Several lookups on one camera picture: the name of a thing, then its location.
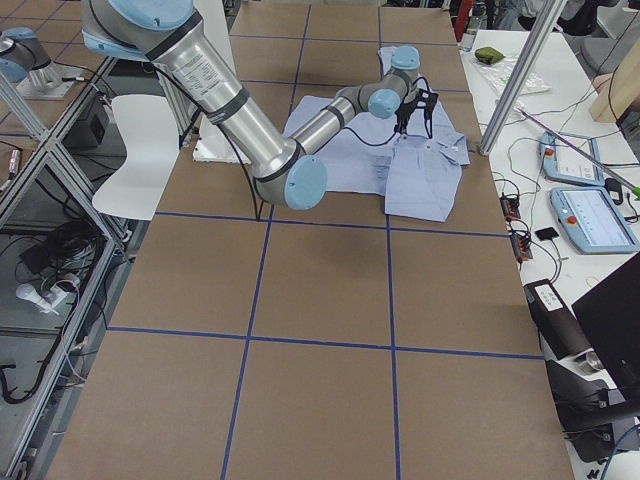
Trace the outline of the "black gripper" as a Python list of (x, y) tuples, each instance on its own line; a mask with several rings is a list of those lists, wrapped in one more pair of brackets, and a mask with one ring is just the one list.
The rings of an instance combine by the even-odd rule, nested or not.
[(424, 121), (431, 122), (438, 98), (437, 93), (419, 88), (412, 100), (403, 101), (398, 108), (394, 131), (399, 135), (406, 135), (408, 122), (415, 110), (422, 110)]

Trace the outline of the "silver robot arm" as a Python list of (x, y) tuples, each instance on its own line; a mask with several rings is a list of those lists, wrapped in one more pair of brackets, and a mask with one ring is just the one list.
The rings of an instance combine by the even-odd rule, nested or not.
[(406, 131), (417, 109), (429, 118), (436, 94), (419, 86), (416, 48), (397, 48), (376, 83), (340, 90), (290, 137), (281, 134), (250, 97), (205, 35), (191, 1), (85, 1), (82, 33), (88, 49), (115, 58), (164, 66), (207, 119), (228, 135), (251, 162), (262, 200), (307, 210), (324, 196), (327, 172), (315, 154), (355, 116), (394, 117)]

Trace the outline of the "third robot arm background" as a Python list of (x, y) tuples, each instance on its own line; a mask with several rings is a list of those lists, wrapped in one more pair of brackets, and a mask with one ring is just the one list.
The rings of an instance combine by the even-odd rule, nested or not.
[(88, 81), (85, 71), (56, 63), (28, 27), (1, 32), (1, 73), (26, 99), (61, 100), (76, 83)]

